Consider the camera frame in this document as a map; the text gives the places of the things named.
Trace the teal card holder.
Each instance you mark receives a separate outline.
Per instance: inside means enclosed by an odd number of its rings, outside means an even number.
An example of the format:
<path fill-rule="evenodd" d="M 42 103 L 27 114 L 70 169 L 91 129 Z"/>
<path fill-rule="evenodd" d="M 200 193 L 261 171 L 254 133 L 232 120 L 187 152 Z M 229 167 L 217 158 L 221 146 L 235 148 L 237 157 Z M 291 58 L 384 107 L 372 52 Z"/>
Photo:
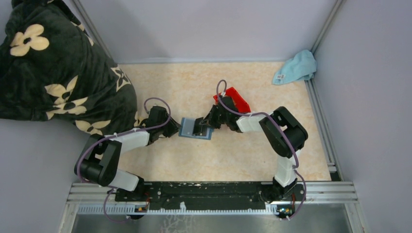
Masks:
<path fill-rule="evenodd" d="M 209 136 L 193 136 L 192 131 L 193 131 L 193 126 L 196 118 L 186 118 L 183 117 L 181 120 L 181 128 L 179 130 L 179 137 L 185 137 L 185 138 L 193 138 L 193 139 L 202 139 L 202 140 L 210 140 L 212 137 L 212 134 Z"/>

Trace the red plastic bin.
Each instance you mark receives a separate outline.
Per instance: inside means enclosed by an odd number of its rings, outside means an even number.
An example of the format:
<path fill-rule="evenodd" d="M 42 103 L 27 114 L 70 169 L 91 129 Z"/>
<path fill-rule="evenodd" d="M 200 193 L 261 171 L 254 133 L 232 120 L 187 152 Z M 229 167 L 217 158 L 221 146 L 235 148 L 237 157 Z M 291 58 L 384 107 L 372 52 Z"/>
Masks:
<path fill-rule="evenodd" d="M 220 100 L 231 111 L 237 112 L 237 113 L 240 113 L 240 114 L 251 113 L 251 109 L 250 109 L 249 104 L 244 100 L 244 98 L 239 94 L 239 92 L 234 87 L 230 87 L 230 88 L 226 89 L 224 96 L 222 96 L 222 92 L 219 92 L 219 95 L 220 95 Z M 225 107 L 223 107 L 220 104 L 217 94 L 215 94 L 213 96 L 213 98 L 215 100 L 215 104 L 212 105 L 212 108 L 210 109 L 210 112 L 217 111 L 217 112 L 220 112 L 220 113 L 232 114 L 231 111 L 228 111 Z"/>

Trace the light blue cloth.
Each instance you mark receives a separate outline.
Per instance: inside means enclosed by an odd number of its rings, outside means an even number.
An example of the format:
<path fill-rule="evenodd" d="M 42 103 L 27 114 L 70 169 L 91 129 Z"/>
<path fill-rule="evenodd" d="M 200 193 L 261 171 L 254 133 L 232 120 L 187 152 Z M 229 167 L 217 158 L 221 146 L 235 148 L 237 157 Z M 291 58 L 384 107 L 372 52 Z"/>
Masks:
<path fill-rule="evenodd" d="M 287 60 L 274 74 L 272 84 L 283 85 L 296 81 L 307 81 L 317 72 L 317 62 L 309 50 L 298 52 L 293 58 Z"/>

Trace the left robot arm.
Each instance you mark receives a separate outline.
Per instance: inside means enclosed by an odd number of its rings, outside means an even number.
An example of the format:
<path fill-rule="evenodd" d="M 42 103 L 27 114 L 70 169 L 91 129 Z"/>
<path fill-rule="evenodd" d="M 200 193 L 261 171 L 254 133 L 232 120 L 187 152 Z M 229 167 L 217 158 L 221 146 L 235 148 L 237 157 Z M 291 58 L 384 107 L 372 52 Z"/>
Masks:
<path fill-rule="evenodd" d="M 112 135 L 93 134 L 76 162 L 74 173 L 83 182 L 126 190 L 134 201 L 144 198 L 144 180 L 118 168 L 120 156 L 131 150 L 153 144 L 161 136 L 171 137 L 179 124 L 170 115 L 170 107 L 153 106 L 143 128 L 133 128 Z"/>

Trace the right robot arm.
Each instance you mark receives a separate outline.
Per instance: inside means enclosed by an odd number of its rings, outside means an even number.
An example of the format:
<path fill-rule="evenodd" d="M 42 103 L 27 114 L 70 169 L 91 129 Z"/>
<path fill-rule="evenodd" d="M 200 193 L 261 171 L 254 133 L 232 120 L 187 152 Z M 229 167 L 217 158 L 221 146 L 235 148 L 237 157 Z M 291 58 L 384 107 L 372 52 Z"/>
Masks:
<path fill-rule="evenodd" d="M 279 200 L 291 196 L 297 183 L 298 153 L 309 135 L 302 124 L 284 106 L 269 113 L 241 111 L 230 96 L 219 96 L 206 117 L 194 120 L 192 135 L 204 135 L 209 129 L 226 125 L 237 133 L 263 132 L 279 156 L 274 176 L 274 195 Z"/>

